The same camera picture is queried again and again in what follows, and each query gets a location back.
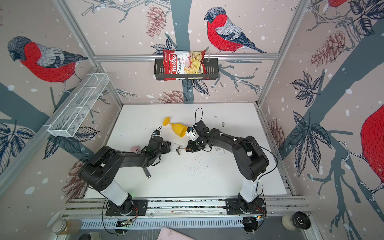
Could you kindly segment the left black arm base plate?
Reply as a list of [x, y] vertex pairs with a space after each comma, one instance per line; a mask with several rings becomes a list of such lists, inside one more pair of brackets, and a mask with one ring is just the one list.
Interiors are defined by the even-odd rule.
[[117, 206], [108, 200], [105, 215], [107, 217], [145, 216], [148, 203], [148, 200], [127, 200], [121, 206]]

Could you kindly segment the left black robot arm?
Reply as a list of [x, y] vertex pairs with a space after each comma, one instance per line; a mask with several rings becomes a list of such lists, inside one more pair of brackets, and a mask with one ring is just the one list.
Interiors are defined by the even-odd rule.
[[171, 152], [171, 143], [160, 136], [151, 137], [143, 150], [122, 152], [104, 146], [81, 168], [79, 178], [105, 197], [117, 214], [127, 216], [136, 210], [133, 197], [115, 180], [121, 168], [142, 168], [155, 165], [161, 155]]

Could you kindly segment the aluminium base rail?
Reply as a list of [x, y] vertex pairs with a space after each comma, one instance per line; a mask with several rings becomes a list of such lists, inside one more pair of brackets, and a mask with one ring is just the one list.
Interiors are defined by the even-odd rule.
[[81, 220], [82, 229], [109, 231], [152, 230], [167, 227], [217, 228], [243, 227], [270, 217], [282, 217], [296, 212], [310, 215], [304, 197], [268, 195], [260, 197], [261, 204], [249, 214], [236, 211], [236, 197], [199, 198], [138, 198], [136, 209], [127, 216], [114, 211], [104, 199], [71, 200], [66, 206], [63, 220]]

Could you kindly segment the yellow plastic goblet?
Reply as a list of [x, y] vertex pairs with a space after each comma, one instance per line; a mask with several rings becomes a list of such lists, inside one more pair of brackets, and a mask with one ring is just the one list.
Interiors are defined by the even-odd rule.
[[183, 138], [186, 135], [188, 128], [180, 123], [171, 123], [170, 117], [166, 117], [163, 121], [163, 126], [167, 126], [167, 125], [171, 125], [173, 132], [180, 138]]

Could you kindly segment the grey white remote control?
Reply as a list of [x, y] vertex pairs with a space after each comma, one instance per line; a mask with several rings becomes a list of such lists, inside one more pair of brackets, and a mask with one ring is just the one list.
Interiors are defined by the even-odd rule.
[[171, 143], [171, 144], [170, 144], [171, 152], [176, 152], [176, 153], [178, 153], [179, 150], [180, 150], [180, 148], [182, 148], [182, 146], [179, 145], [179, 144], [176, 144], [176, 143]]

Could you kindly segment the red cassava chips bag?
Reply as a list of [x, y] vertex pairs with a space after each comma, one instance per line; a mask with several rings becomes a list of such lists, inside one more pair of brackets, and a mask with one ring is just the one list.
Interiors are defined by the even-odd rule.
[[165, 75], [206, 74], [203, 59], [206, 51], [187, 52], [163, 50]]

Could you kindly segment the pink flat object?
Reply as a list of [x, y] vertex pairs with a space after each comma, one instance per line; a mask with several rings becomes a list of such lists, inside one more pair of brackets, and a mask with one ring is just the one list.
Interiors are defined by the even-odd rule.
[[157, 240], [194, 240], [186, 235], [183, 235], [169, 228], [162, 228]]

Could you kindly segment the glass jar amber content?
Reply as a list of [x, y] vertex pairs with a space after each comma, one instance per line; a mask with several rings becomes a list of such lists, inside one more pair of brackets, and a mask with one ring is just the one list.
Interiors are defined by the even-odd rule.
[[80, 232], [81, 220], [60, 220], [53, 225], [53, 232], [56, 235], [75, 235]]

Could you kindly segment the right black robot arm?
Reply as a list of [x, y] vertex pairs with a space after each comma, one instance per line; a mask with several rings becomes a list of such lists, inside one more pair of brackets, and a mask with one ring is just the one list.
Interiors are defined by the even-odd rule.
[[224, 209], [227, 214], [267, 214], [265, 201], [259, 198], [260, 178], [266, 173], [270, 162], [252, 136], [238, 138], [223, 133], [218, 129], [209, 129], [203, 121], [188, 127], [186, 152], [194, 153], [204, 150], [206, 146], [222, 148], [234, 155], [239, 172], [243, 176], [242, 189], [236, 199], [226, 199]]

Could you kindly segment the white black round jar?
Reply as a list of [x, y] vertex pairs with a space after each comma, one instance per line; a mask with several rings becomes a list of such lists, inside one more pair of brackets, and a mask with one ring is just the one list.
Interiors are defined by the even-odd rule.
[[284, 215], [282, 217], [282, 224], [288, 231], [295, 231], [297, 229], [308, 230], [312, 225], [309, 216], [303, 212]]

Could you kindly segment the black wall basket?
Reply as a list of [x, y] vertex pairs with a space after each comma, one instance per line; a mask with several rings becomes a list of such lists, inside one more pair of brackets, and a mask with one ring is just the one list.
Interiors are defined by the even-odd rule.
[[216, 80], [219, 76], [218, 59], [203, 59], [194, 64], [180, 61], [164, 62], [155, 60], [154, 75], [158, 81], [173, 80]]

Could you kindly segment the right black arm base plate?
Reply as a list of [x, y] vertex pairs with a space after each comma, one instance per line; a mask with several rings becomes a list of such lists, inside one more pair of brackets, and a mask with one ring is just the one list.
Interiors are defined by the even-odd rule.
[[251, 203], [243, 199], [226, 199], [225, 205], [228, 215], [266, 215], [267, 209], [264, 199], [257, 198]]

